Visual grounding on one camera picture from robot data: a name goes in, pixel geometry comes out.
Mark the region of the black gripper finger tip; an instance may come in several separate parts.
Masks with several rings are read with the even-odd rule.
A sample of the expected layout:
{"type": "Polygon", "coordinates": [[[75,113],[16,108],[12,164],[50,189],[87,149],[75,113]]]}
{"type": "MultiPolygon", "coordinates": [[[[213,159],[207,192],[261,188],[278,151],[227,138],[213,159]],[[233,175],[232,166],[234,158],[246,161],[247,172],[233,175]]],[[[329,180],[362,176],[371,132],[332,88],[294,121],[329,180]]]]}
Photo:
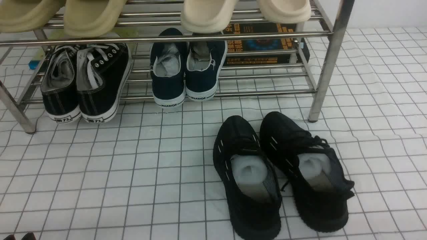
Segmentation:
{"type": "Polygon", "coordinates": [[[14,235],[8,235],[6,238],[4,238],[3,240],[16,240],[14,235]]]}
{"type": "Polygon", "coordinates": [[[28,232],[21,238],[21,240],[37,240],[37,238],[33,232],[28,232]]]}

